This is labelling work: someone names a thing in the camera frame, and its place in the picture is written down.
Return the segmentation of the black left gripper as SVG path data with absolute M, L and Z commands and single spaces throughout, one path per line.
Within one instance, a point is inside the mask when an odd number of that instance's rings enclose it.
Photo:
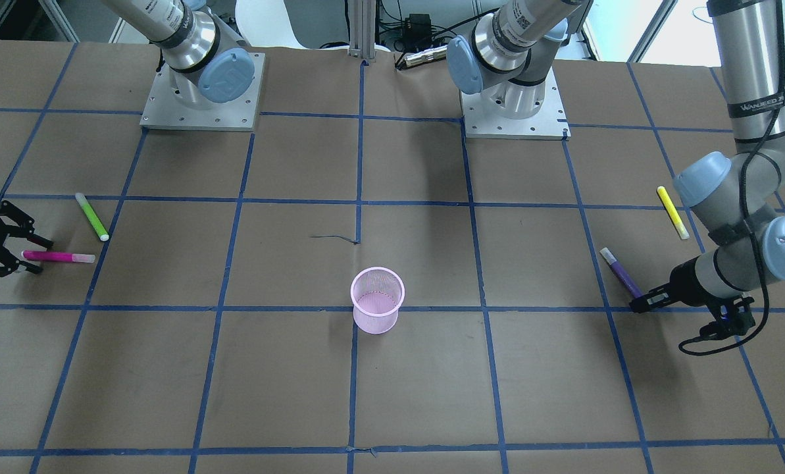
M 698 280 L 696 261 L 687 261 L 672 270 L 668 283 L 652 288 L 630 301 L 630 309 L 636 314 L 643 314 L 678 302 L 699 307 L 712 299 L 714 295 Z

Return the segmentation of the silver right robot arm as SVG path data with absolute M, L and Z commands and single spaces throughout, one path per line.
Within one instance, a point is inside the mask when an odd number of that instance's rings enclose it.
M 251 132 L 262 89 L 264 55 L 203 1 L 107 1 L 106 7 L 159 49 L 159 65 L 140 118 L 157 131 Z M 50 250 L 35 221 L 13 203 L 0 201 L 0 277 L 40 266 L 5 247 L 25 239 Z

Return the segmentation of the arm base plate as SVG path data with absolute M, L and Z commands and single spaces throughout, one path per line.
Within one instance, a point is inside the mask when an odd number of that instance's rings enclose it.
M 459 93 L 469 138 L 563 140 L 572 137 L 553 69 L 533 86 L 501 83 Z
M 263 86 L 266 55 L 251 52 L 254 75 L 238 98 L 218 104 L 187 78 L 164 65 L 155 75 L 139 125 L 164 131 L 253 132 Z

